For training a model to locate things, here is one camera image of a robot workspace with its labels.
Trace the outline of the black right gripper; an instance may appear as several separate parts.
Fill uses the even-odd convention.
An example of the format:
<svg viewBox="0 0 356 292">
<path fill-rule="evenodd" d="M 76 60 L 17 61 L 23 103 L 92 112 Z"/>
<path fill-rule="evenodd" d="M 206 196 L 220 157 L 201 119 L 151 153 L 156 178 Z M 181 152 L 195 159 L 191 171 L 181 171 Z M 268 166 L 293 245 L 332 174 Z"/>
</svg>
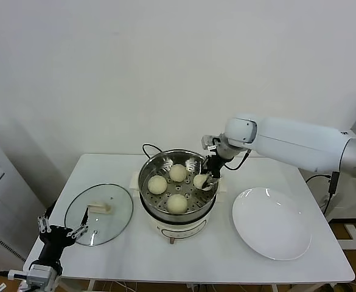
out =
<svg viewBox="0 0 356 292">
<path fill-rule="evenodd" d="M 203 190 L 210 190 L 218 184 L 221 177 L 220 170 L 225 164 L 225 160 L 218 155 L 209 155 L 204 160 L 204 183 Z"/>
</svg>

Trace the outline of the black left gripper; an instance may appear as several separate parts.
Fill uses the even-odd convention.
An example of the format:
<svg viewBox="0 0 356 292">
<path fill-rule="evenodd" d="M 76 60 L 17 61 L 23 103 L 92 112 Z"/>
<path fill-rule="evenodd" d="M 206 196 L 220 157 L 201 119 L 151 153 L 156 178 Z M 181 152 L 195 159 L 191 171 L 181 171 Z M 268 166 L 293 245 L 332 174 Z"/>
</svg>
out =
<svg viewBox="0 0 356 292">
<path fill-rule="evenodd" d="M 49 218 L 55 204 L 56 201 L 46 209 L 44 214 L 37 218 L 40 240 L 44 243 L 40 253 L 40 263 L 42 265 L 59 262 L 64 249 L 72 246 L 75 243 L 75 239 L 80 238 L 88 231 L 88 207 L 78 227 L 73 229 L 56 225 L 50 227 Z"/>
</svg>

